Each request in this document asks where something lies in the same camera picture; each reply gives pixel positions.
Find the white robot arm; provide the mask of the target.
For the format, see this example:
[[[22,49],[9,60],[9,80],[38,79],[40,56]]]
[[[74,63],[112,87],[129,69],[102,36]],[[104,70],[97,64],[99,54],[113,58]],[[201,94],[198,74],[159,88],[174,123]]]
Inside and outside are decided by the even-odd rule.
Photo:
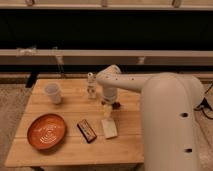
[[[145,171],[200,171],[194,109],[204,87],[193,75],[123,74],[111,65],[96,75],[103,99],[112,103],[114,90],[140,94]]]

